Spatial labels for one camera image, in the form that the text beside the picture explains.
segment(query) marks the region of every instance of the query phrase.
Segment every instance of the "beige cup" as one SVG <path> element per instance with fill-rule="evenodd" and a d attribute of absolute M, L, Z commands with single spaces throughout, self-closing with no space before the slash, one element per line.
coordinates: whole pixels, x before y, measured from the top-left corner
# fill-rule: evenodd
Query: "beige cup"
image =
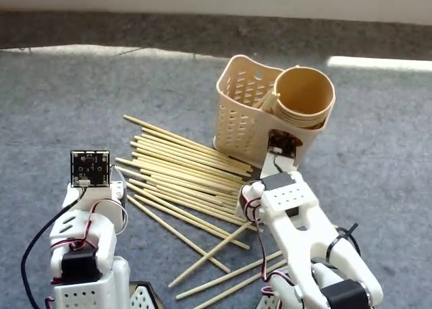
<path fill-rule="evenodd" d="M 280 96 L 273 114 L 301 128 L 315 128 L 323 123 L 335 102 L 331 80 L 317 69 L 296 66 L 280 73 L 275 80 Z"/>

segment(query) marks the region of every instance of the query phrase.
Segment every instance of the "plastic basket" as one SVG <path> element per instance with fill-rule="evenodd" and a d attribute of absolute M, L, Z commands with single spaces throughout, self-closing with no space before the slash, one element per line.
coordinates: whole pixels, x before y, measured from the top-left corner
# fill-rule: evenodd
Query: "plastic basket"
<path fill-rule="evenodd" d="M 301 141 L 294 163 L 299 165 L 317 135 L 327 126 L 331 111 L 321 127 L 304 129 L 252 107 L 273 90 L 276 77 L 282 71 L 244 55 L 231 58 L 216 84 L 219 93 L 217 129 L 213 139 L 216 150 L 261 168 L 267 154 L 269 132 L 282 130 Z"/>

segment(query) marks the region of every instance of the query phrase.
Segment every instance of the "wall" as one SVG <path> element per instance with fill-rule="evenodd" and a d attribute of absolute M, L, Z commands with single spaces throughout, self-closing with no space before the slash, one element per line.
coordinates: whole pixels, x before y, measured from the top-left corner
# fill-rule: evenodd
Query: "wall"
<path fill-rule="evenodd" d="M 430 0 L 0 0 L 0 8 L 221 13 L 432 25 Z"/>

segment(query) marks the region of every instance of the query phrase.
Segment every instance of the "black cable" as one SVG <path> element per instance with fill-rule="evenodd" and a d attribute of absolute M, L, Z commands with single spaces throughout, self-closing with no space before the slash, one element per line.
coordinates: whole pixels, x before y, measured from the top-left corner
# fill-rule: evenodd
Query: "black cable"
<path fill-rule="evenodd" d="M 275 165 L 277 171 L 279 173 L 282 173 L 283 169 L 278 164 L 276 164 L 276 157 L 278 157 L 278 156 L 279 156 L 279 154 L 275 154 L 275 156 L 273 156 L 273 164 Z"/>
<path fill-rule="evenodd" d="M 87 189 L 84 188 L 82 190 L 81 196 L 78 199 L 73 201 L 71 204 L 65 206 L 63 209 L 61 209 L 59 213 L 57 213 L 45 226 L 43 226 L 43 228 L 33 237 L 32 241 L 29 243 L 26 251 L 24 252 L 24 255 L 22 256 L 22 259 L 21 259 L 21 278 L 22 278 L 22 282 L 24 283 L 24 289 L 26 290 L 27 297 L 30 300 L 30 303 L 34 309 L 40 309 L 40 307 L 38 306 L 38 304 L 36 303 L 36 300 L 33 297 L 32 290 L 30 289 L 30 284 L 28 283 L 28 279 L 27 279 L 26 261 L 27 261 L 28 255 L 32 251 L 35 243 L 39 240 L 39 238 L 41 238 L 42 234 L 52 224 L 54 224 L 54 222 L 58 218 L 60 218 L 62 215 L 64 215 L 66 212 L 68 212 L 73 206 L 75 206 L 82 199 L 82 197 L 85 195 L 86 191 L 87 191 Z"/>

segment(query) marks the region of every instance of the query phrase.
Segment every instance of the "gray carpet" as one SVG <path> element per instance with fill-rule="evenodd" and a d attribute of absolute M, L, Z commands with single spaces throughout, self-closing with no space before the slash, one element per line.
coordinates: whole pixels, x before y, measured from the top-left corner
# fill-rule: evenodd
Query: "gray carpet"
<path fill-rule="evenodd" d="M 355 236 L 381 282 L 385 308 L 432 306 L 432 77 L 405 69 L 327 65 L 334 55 L 431 60 L 432 28 L 265 18 L 87 13 L 2 13 L 0 47 L 103 45 L 129 48 L 0 51 L 0 307 L 29 308 L 20 258 L 60 208 L 69 150 L 108 148 L 128 157 L 140 128 L 124 113 L 203 144 L 214 134 L 215 83 L 228 59 L 249 55 L 276 67 L 317 67 L 333 80 L 337 102 L 327 131 L 300 170 L 338 225 Z M 167 284 L 198 259 L 158 223 L 129 206 L 117 253 L 132 278 L 151 281 L 166 308 L 192 308 L 252 273 L 180 302 L 174 295 L 221 275 L 205 264 L 178 287 Z M 204 249 L 218 240 L 161 214 Z M 235 227 L 223 225 L 233 231 Z M 260 257 L 230 246 L 218 259 L 236 269 Z M 275 244 L 267 235 L 267 250 Z M 51 294 L 47 235 L 28 261 L 34 295 Z M 213 308 L 251 309 L 261 282 Z"/>

